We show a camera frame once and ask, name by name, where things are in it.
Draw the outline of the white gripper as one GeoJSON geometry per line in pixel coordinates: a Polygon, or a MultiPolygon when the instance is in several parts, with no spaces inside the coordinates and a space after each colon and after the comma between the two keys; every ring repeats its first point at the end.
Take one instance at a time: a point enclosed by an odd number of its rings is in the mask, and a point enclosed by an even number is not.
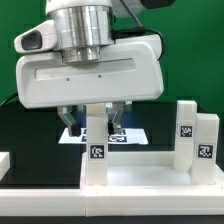
{"type": "Polygon", "coordinates": [[[95,62],[65,64],[58,52],[23,56],[16,65],[20,102],[27,108],[57,107],[70,136],[81,124],[70,105],[107,103],[108,133],[118,134],[125,101],[154,100],[163,90],[157,35],[119,39],[100,49],[95,62]]]}

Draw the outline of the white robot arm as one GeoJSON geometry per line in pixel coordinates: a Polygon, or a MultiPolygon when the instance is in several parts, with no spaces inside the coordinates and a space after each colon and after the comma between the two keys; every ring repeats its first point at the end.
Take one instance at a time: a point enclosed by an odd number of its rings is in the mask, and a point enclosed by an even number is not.
{"type": "Polygon", "coordinates": [[[56,107],[72,136],[81,134],[73,105],[112,103],[108,131],[118,132],[126,101],[154,100],[164,89],[164,39],[136,15],[175,1],[46,0],[49,19],[14,40],[20,102],[56,107]]]}

